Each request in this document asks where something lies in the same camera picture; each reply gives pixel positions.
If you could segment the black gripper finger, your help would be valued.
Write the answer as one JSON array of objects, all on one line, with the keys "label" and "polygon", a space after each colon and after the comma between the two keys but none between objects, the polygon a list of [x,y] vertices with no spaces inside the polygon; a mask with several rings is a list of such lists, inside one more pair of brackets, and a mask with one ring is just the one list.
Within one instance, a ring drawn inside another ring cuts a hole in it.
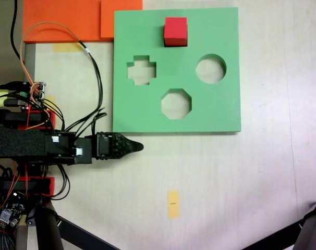
[{"label": "black gripper finger", "polygon": [[122,157],[142,151],[143,147],[136,147],[136,148],[113,148],[113,159],[121,159]]},{"label": "black gripper finger", "polygon": [[115,147],[143,147],[143,144],[130,140],[120,133],[113,133],[113,145]]}]

